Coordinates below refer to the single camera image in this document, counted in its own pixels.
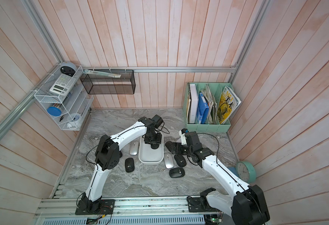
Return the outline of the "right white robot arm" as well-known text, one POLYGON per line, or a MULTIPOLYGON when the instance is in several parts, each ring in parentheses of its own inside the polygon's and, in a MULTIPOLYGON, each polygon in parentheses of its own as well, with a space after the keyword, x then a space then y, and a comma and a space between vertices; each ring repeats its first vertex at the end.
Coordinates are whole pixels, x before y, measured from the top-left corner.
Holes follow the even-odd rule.
POLYGON ((223 195, 214 188, 201 192, 199 197, 187 197, 190 212, 223 212, 236 225, 264 225, 270 221, 269 210, 262 189, 251 186, 236 176, 200 142, 198 133, 180 130, 181 142, 168 141, 171 153, 185 155, 190 163, 210 173, 225 189, 223 195))

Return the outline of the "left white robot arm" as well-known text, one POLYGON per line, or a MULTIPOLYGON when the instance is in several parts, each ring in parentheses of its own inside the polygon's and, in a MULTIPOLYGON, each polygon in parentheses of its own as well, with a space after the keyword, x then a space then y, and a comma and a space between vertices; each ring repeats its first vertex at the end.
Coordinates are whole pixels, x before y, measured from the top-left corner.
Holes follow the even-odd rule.
POLYGON ((140 138, 140 152, 146 153, 146 158, 161 162, 164 157, 163 135, 160 127, 164 121, 159 115, 153 118, 140 118, 134 125, 115 135, 103 135, 95 152, 95 170, 87 190, 82 194, 80 205, 90 214, 101 207, 102 190, 108 174, 117 166, 121 149, 130 142, 140 138))

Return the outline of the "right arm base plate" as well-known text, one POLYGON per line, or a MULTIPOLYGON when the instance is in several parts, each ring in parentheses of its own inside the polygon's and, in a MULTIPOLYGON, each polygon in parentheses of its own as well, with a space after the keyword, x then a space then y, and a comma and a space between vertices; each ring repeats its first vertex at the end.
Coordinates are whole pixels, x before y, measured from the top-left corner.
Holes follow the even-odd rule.
POLYGON ((209 205, 205 197, 187 197, 189 212, 220 212, 209 205))

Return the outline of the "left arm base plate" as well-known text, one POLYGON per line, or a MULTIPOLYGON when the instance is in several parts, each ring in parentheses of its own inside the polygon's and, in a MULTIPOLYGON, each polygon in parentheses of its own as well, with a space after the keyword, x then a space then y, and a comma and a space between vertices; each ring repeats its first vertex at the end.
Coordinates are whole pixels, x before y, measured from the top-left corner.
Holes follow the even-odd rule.
POLYGON ((115 200, 107 199, 96 201, 89 200, 86 196, 82 196, 81 200, 77 203, 77 208, 75 211, 76 215, 112 215, 114 208, 115 200))

